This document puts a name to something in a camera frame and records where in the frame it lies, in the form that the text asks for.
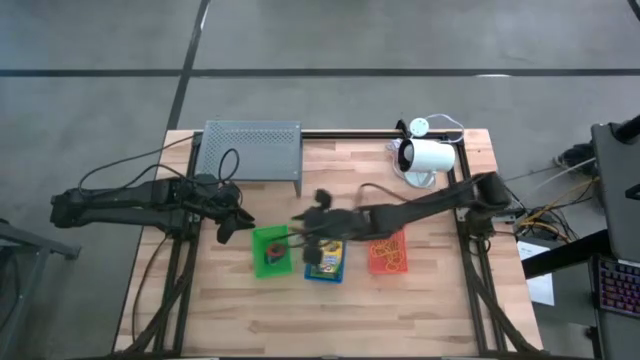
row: white cable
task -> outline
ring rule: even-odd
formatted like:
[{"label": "white cable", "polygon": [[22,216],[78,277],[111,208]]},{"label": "white cable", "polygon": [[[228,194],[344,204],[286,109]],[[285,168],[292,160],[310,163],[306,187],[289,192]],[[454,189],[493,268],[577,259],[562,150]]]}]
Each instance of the white cable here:
[{"label": "white cable", "polygon": [[455,143],[457,143],[457,142],[462,141],[462,139],[464,139],[464,126],[463,126],[462,124],[460,124],[459,122],[457,122],[457,121],[453,120],[453,119],[451,118],[451,116],[449,116],[449,115],[447,115],[447,114],[433,114],[433,115],[429,115],[429,116],[427,116],[425,119],[426,119],[426,120],[429,120],[429,119],[433,119],[433,118],[436,118],[436,117],[443,117],[443,118],[445,118],[445,119],[447,119],[447,120],[451,121],[452,123],[454,123],[454,124],[458,125],[458,126],[460,127],[460,130],[462,130],[462,132],[460,133],[460,137],[459,137],[459,138],[457,138],[457,139],[455,139],[455,140],[447,140],[447,141],[443,141],[444,143],[447,143],[447,144],[455,144]]},{"label": "white cable", "polygon": [[391,163],[393,172],[395,172],[399,178],[404,179],[409,186],[416,189],[426,189],[435,185],[436,174],[433,171],[428,173],[402,172],[398,168],[398,148],[400,148],[401,143],[402,139],[394,139],[387,145],[387,149],[391,151],[393,155]]},{"label": "white cable", "polygon": [[520,201],[524,201],[525,199],[528,199],[528,198],[529,198],[531,195],[533,195],[536,191],[540,190],[540,188],[541,188],[541,187],[543,187],[543,186],[547,185],[547,184],[548,184],[548,183],[550,183],[551,181],[553,181],[553,180],[555,180],[555,179],[559,178],[560,176],[562,176],[562,175],[564,175],[564,174],[566,174],[566,173],[568,173],[568,172],[571,172],[571,171],[573,171],[573,170],[575,170],[575,169],[577,169],[577,168],[579,168],[579,167],[581,167],[581,166],[584,166],[584,165],[587,165],[587,164],[589,164],[589,163],[592,163],[592,162],[594,162],[594,161],[596,161],[596,158],[595,158],[595,157],[593,157],[593,158],[591,158],[591,159],[589,159],[589,160],[585,160],[585,161],[581,162],[580,164],[574,165],[574,166],[572,166],[572,167],[570,167],[570,168],[568,168],[568,169],[566,169],[566,170],[564,170],[564,171],[562,171],[562,172],[560,172],[560,173],[555,174],[554,176],[552,176],[552,177],[548,178],[547,180],[543,181],[542,183],[540,183],[540,185],[538,185],[538,186],[534,187],[534,188],[533,188],[533,190],[531,190],[527,195],[525,195],[524,197],[522,197],[522,198],[520,199]]}]

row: perforated metal box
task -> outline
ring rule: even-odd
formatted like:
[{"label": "perforated metal box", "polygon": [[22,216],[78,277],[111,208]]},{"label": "perforated metal box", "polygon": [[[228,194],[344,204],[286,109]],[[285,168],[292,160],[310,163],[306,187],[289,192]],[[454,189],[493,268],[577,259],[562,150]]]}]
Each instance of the perforated metal box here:
[{"label": "perforated metal box", "polygon": [[[240,165],[232,177],[237,181],[293,181],[296,195],[302,188],[302,136],[293,121],[207,121],[196,162],[197,174],[218,177],[222,155],[236,149]],[[227,155],[221,176],[236,164]]]}]

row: white paper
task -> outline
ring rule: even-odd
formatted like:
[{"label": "white paper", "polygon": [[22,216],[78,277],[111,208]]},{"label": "white paper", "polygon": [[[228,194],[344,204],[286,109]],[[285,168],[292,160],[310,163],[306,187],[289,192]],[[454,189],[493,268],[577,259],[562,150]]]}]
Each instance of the white paper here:
[{"label": "white paper", "polygon": [[[518,241],[518,253],[520,254],[520,260],[538,255],[545,251],[549,251],[549,248]],[[531,296],[531,301],[554,306],[553,278],[551,277],[551,274],[529,279],[527,280],[527,286],[529,286],[529,296]]]}]

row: yellow label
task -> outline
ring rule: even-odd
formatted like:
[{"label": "yellow label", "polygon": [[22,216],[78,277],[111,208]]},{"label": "yellow label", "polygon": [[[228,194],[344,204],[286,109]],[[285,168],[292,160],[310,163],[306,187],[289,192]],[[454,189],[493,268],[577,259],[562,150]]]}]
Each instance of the yellow label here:
[{"label": "yellow label", "polygon": [[335,273],[342,262],[342,241],[331,241],[322,247],[322,262],[318,270],[324,273]]}]

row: black stand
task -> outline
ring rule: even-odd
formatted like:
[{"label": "black stand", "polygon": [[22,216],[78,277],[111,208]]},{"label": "black stand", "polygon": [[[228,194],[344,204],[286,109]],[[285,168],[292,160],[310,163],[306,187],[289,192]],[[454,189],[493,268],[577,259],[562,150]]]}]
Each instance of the black stand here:
[{"label": "black stand", "polygon": [[36,287],[40,283],[44,266],[51,253],[63,255],[65,259],[73,260],[78,257],[79,246],[65,245],[59,241],[40,237],[27,231],[23,231],[13,226],[0,223],[0,246],[13,247],[15,252],[30,252],[35,254],[35,263],[24,286],[16,294],[17,302],[10,310],[9,322],[6,327],[6,336],[0,346],[0,360],[11,359],[13,350],[18,343],[18,336],[24,327],[27,310],[33,301]]}]

